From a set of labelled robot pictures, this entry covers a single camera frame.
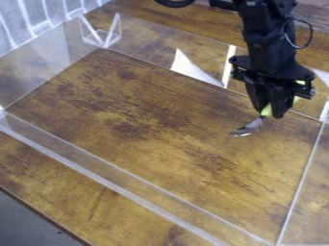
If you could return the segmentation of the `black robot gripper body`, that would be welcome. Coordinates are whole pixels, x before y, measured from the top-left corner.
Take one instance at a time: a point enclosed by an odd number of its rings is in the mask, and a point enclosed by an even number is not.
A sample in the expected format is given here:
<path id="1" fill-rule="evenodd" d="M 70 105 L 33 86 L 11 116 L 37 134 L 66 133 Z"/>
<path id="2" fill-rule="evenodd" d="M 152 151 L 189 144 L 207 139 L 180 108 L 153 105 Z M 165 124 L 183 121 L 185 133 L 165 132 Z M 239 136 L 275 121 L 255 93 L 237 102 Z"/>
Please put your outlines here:
<path id="1" fill-rule="evenodd" d="M 294 45 L 294 29 L 278 28 L 266 35 L 243 32 L 243 35 L 247 55 L 228 60 L 232 78 L 244 83 L 256 81 L 259 85 L 280 83 L 290 86 L 296 95 L 312 96 L 314 75 L 295 61 L 299 47 Z"/>

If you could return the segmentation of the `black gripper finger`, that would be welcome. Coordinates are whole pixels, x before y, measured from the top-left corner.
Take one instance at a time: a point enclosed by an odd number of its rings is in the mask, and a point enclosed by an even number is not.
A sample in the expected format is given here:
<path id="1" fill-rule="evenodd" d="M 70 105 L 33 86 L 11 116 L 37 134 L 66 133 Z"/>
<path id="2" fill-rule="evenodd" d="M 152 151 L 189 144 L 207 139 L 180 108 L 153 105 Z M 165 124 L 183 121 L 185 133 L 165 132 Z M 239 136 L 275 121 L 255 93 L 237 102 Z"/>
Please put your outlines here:
<path id="1" fill-rule="evenodd" d="M 292 107 L 294 92 L 288 86 L 275 85 L 270 89 L 272 117 L 283 118 L 284 113 Z"/>
<path id="2" fill-rule="evenodd" d="M 268 86 L 264 84 L 259 84 L 254 80 L 246 81 L 246 92 L 252 107 L 258 112 L 262 112 L 262 110 L 270 103 Z"/>

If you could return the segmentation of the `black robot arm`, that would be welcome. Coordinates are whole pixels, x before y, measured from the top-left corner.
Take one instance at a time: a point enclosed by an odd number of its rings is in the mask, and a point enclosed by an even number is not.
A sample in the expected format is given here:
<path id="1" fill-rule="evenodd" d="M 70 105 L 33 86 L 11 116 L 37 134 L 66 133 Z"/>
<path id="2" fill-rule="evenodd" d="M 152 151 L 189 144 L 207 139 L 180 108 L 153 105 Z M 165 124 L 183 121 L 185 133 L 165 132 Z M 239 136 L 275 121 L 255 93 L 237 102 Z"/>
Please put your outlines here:
<path id="1" fill-rule="evenodd" d="M 243 22 L 242 35 L 247 54 L 233 56 L 232 78 L 246 85 L 254 108 L 271 108 L 282 118 L 294 99 L 312 98 L 312 72 L 295 60 L 300 47 L 295 44 L 296 21 L 304 19 L 292 9 L 296 0 L 208 0 L 215 8 L 235 12 Z"/>

